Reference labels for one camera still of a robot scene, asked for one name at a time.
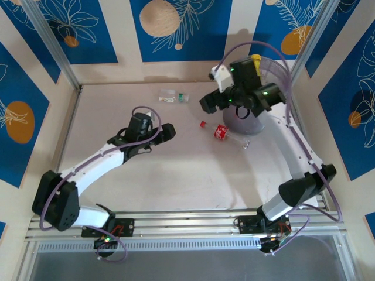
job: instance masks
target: small vial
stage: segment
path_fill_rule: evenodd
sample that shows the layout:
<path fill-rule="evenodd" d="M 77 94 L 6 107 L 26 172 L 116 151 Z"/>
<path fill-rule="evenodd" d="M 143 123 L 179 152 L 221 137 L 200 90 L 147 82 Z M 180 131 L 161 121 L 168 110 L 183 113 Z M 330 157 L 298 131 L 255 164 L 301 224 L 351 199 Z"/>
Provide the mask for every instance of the small vial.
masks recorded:
<path fill-rule="evenodd" d="M 189 95 L 178 93 L 176 90 L 161 89 L 159 100 L 165 102 L 188 102 Z"/>

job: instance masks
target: vertical metal pole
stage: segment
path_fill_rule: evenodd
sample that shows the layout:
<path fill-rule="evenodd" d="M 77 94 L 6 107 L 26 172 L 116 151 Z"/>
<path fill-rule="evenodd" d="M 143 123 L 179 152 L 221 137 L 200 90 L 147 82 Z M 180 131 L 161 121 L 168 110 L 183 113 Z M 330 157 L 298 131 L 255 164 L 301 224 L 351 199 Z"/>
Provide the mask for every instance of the vertical metal pole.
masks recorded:
<path fill-rule="evenodd" d="M 51 28 L 48 25 L 42 11 L 39 9 L 37 2 L 34 0 L 20 0 L 23 10 L 29 17 L 35 30 L 37 31 L 40 38 L 43 40 L 48 51 L 52 55 L 53 59 L 60 67 L 61 71 L 65 74 L 69 83 L 76 89 L 80 89 L 80 84 L 77 77 L 71 69 L 70 63 L 64 54 L 59 42 L 54 36 Z"/>
<path fill-rule="evenodd" d="M 314 50 L 316 44 L 322 36 L 323 31 L 327 27 L 328 22 L 330 21 L 334 11 L 336 10 L 340 0 L 322 0 L 325 1 L 325 4 L 316 18 L 315 23 L 309 33 L 304 45 L 302 46 L 301 51 L 299 52 L 295 64 L 292 68 L 292 85 L 294 85 L 299 77 L 299 74 L 304 69 L 307 60 L 309 59 L 312 51 Z M 295 106 L 295 97 L 292 95 L 292 114 L 296 119 L 297 125 L 301 129 L 302 133 L 306 136 L 306 130 L 301 122 L 301 113 L 298 108 Z"/>

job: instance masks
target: aluminum frame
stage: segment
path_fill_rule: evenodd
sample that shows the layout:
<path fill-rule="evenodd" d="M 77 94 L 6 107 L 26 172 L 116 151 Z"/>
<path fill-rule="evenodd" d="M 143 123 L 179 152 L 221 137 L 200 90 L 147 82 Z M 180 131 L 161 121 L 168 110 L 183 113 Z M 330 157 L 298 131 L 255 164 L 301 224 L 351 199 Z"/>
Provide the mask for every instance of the aluminum frame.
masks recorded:
<path fill-rule="evenodd" d="M 353 260 L 349 243 L 346 239 L 346 228 L 343 223 L 335 223 L 328 217 L 315 210 L 298 210 L 296 214 L 311 216 L 310 224 L 302 232 L 302 235 L 331 235 L 335 241 L 336 250 L 343 266 L 347 280 L 363 280 L 356 263 Z M 215 249 L 220 247 L 218 241 L 226 242 L 224 249 L 245 247 L 243 241 L 249 239 L 251 242 L 247 248 L 256 248 L 257 240 L 266 237 L 261 235 L 240 235 L 234 220 L 239 215 L 254 215 L 255 210 L 189 210 L 189 211 L 166 211 L 166 212 L 120 212 L 118 218 L 134 218 L 134 236 L 122 238 L 129 247 L 128 251 L 172 251 L 171 243 L 182 241 L 178 250 L 193 249 Z M 23 255 L 20 257 L 19 270 L 16 271 L 13 281 L 29 280 L 34 262 L 38 253 L 42 252 L 87 252 L 93 251 L 90 245 L 94 238 L 82 238 L 81 228 L 72 228 L 64 232 L 47 231 L 39 229 L 40 218 L 32 218 L 26 234 L 23 247 Z M 305 223 L 304 217 L 290 217 L 292 234 L 300 229 Z"/>

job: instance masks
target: orange circle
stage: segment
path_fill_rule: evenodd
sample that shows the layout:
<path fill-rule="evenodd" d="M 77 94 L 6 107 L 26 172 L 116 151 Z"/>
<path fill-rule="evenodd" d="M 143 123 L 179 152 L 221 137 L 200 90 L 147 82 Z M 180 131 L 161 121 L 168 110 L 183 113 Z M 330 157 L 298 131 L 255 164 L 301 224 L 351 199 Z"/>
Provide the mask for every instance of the orange circle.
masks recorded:
<path fill-rule="evenodd" d="M 295 55 L 301 51 L 303 43 L 309 35 L 311 26 L 301 26 L 299 29 L 295 29 L 289 32 L 281 43 L 281 50 L 284 54 Z"/>
<path fill-rule="evenodd" d="M 7 109 L 8 112 L 5 114 L 10 117 L 10 120 L 5 124 L 8 135 L 17 143 L 28 143 L 35 128 L 34 113 L 31 107 L 23 101 L 14 101 L 8 105 Z"/>
<path fill-rule="evenodd" d="M 349 125 L 354 129 L 358 128 L 359 125 L 361 125 L 361 115 L 357 111 L 353 111 L 349 115 Z"/>
<path fill-rule="evenodd" d="M 70 35 L 64 38 L 64 42 L 65 44 L 67 44 L 69 47 L 72 47 L 72 48 L 75 48 L 78 46 L 78 40 L 75 37 L 70 36 Z"/>

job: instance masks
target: white table surface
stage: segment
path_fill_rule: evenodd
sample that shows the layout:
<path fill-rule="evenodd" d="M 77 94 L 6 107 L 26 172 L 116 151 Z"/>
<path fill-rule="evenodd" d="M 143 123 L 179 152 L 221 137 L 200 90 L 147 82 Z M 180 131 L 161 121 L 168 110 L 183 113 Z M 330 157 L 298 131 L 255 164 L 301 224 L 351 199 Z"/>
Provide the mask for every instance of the white table surface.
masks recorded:
<path fill-rule="evenodd" d="M 160 102 L 161 88 L 187 93 L 190 100 Z M 199 126 L 201 121 L 222 123 L 222 112 L 208 115 L 199 104 L 215 88 L 215 83 L 85 85 L 60 170 L 98 151 L 128 125 L 134 107 L 147 105 L 163 123 L 175 126 L 176 136 L 110 171 L 82 197 L 114 211 L 259 207 L 291 178 L 288 166 L 263 133 L 251 137 L 244 150 Z"/>

